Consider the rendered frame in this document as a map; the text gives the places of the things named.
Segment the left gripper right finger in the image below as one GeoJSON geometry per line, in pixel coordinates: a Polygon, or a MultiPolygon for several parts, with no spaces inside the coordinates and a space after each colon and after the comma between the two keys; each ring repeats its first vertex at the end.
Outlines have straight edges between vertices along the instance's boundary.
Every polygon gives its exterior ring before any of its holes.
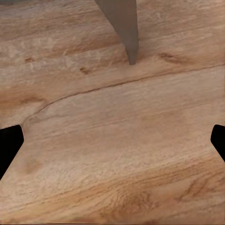
{"type": "Polygon", "coordinates": [[[225,161],[225,126],[214,126],[211,134],[211,142],[225,161]]]}

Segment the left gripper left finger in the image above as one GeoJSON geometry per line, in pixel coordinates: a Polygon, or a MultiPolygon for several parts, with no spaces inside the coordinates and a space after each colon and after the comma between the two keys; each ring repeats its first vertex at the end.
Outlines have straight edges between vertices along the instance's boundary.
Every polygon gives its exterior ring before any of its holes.
{"type": "Polygon", "coordinates": [[[20,125],[0,130],[0,180],[24,142],[20,125]]]}

